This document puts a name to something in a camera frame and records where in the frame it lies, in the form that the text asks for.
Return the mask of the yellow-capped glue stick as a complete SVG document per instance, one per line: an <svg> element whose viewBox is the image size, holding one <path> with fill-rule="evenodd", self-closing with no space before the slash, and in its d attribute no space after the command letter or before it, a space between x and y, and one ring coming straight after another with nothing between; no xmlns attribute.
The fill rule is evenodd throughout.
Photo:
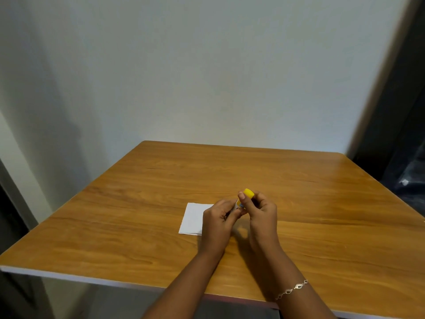
<svg viewBox="0 0 425 319"><path fill-rule="evenodd" d="M248 188L244 189L242 193L243 193L244 197L247 198L247 199L248 198L252 199L255 196L255 193ZM238 197L233 209L234 210L235 209L245 209L245 206L244 206L243 202L240 200L239 197Z"/></svg>

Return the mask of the white paper sheet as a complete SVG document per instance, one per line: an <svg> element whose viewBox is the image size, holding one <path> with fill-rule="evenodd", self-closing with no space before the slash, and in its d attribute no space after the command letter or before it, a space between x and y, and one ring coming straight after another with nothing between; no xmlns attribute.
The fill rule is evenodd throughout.
<svg viewBox="0 0 425 319"><path fill-rule="evenodd" d="M187 203L179 234L201 236L204 211L211 208L213 204Z"/></svg>

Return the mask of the person's left forearm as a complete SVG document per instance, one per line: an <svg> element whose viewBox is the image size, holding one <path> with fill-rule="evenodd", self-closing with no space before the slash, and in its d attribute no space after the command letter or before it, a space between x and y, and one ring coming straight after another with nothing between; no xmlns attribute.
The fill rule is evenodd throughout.
<svg viewBox="0 0 425 319"><path fill-rule="evenodd" d="M141 319L192 319L225 247L202 247Z"/></svg>

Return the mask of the dark doorway frame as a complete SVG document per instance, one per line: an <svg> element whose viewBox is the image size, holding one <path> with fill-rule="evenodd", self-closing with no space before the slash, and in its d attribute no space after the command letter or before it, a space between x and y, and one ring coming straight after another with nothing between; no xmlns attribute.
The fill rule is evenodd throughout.
<svg viewBox="0 0 425 319"><path fill-rule="evenodd" d="M425 0L410 0L349 151L425 217Z"/></svg>

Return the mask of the wooden table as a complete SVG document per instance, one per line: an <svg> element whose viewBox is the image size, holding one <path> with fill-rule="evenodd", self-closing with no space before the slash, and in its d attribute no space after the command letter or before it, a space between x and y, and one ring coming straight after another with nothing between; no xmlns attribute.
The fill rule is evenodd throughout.
<svg viewBox="0 0 425 319"><path fill-rule="evenodd" d="M425 217L339 153L143 141L0 255L6 273L304 318L425 319Z"/></svg>

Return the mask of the person's right hand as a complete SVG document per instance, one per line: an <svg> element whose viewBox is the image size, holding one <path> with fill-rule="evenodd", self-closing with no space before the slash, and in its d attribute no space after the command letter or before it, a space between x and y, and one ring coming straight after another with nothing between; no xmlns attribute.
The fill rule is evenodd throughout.
<svg viewBox="0 0 425 319"><path fill-rule="evenodd" d="M279 246L277 233L277 205L265 194L255 191L252 198L253 210L249 213L249 240L256 252Z"/></svg>

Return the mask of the person's left hand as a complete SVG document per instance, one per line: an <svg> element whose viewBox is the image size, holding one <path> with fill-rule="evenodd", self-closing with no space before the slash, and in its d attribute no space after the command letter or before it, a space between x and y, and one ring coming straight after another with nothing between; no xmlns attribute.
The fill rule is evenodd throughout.
<svg viewBox="0 0 425 319"><path fill-rule="evenodd" d="M204 211L199 251L221 257L230 240L232 229L226 229L226 214L233 210L236 200L219 200Z"/></svg>

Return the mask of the person's right forearm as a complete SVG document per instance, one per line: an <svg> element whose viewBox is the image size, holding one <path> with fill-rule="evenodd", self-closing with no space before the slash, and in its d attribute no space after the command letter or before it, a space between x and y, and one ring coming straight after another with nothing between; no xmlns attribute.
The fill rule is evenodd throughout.
<svg viewBox="0 0 425 319"><path fill-rule="evenodd" d="M282 319L337 319L280 244L253 251Z"/></svg>

